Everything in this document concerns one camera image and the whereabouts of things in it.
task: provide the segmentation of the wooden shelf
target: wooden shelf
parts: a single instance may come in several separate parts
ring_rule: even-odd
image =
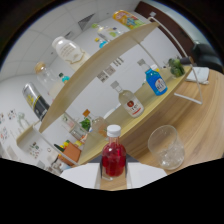
[[[130,30],[109,42],[91,56],[69,79],[57,95],[47,114],[42,120],[39,132],[42,133],[59,116],[61,116],[83,89],[97,75],[109,66],[117,57],[142,42],[159,24],[156,22],[142,25]]]
[[[143,104],[145,110],[138,118],[132,118],[125,109],[120,106],[106,119],[110,124],[117,124],[121,126],[121,137],[122,141],[133,131],[139,128],[144,122],[146,122],[171,96],[173,96],[176,89],[182,84],[191,72],[190,66],[185,66],[185,75],[177,79],[173,79],[168,69],[162,69],[160,74],[167,84],[168,90],[161,96],[156,96],[148,85],[145,83],[136,93],[136,97]],[[107,143],[104,139],[96,138],[96,136],[87,137],[87,141],[84,149],[82,150],[81,156],[78,163],[84,164],[88,161],[99,156],[102,152],[103,146]]]

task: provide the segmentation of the bottle label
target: bottle label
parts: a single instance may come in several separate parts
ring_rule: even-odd
[[[156,80],[155,86],[159,92],[162,92],[164,89],[166,89],[166,84],[161,78]]]
[[[123,106],[132,117],[137,117],[144,109],[143,105],[136,97],[129,100]]]

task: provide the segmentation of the green object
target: green object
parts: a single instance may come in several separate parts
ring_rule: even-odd
[[[64,152],[65,150],[63,148],[61,148],[59,145],[54,144],[54,146],[59,149],[61,152]]]
[[[88,118],[84,118],[84,120],[79,123],[81,124],[82,128],[84,128],[86,131],[89,131],[91,127],[91,122]]]
[[[91,27],[92,27],[92,28],[97,28],[97,26],[98,26],[97,23],[93,23]]]
[[[180,77],[182,75],[185,74],[183,65],[180,63],[179,59],[173,59],[170,58],[169,61],[169,66],[170,68],[170,72],[175,76],[175,77]]]

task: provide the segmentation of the plastic bottle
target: plastic bottle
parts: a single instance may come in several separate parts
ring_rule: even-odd
[[[40,119],[40,121],[42,121],[50,107],[49,104],[31,82],[24,86],[22,93],[36,116]]]
[[[111,84],[111,87],[119,93],[119,102],[124,109],[134,118],[139,117],[144,107],[137,99],[137,97],[129,90],[123,90],[117,81]]]
[[[37,80],[45,87],[52,99],[55,99],[64,86],[60,78],[43,61],[38,62],[34,70],[37,74]]]
[[[102,176],[108,179],[120,176],[125,168],[126,150],[119,143],[121,127],[119,125],[109,125],[107,136],[109,143],[102,150]]]
[[[130,30],[135,29],[139,26],[144,25],[145,23],[138,19],[136,16],[131,14],[130,12],[126,12],[124,10],[119,10],[114,13],[113,19],[120,22]]]
[[[142,70],[146,74],[146,81],[151,86],[152,90],[157,96],[164,94],[167,91],[166,83],[157,71],[152,70],[152,68],[145,63],[142,59],[138,61],[138,64],[142,67]]]
[[[78,44],[64,37],[57,37],[52,46],[56,49],[58,56],[74,71],[77,71],[90,58],[90,55]]]
[[[108,26],[100,26],[97,23],[92,24],[92,28],[96,28],[98,35],[107,42],[114,40],[122,33],[121,31],[119,31],[119,34],[117,30],[114,30],[113,28]]]
[[[109,125],[109,123],[104,118],[102,118],[101,116],[94,116],[90,113],[89,110],[85,110],[83,112],[83,115],[85,116],[85,118],[90,120],[91,128],[94,132],[99,133],[105,138],[107,137],[107,126]]]

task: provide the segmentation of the empty glass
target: empty glass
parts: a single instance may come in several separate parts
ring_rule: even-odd
[[[176,169],[184,161],[183,143],[171,125],[157,128],[149,137],[148,148],[163,169]]]

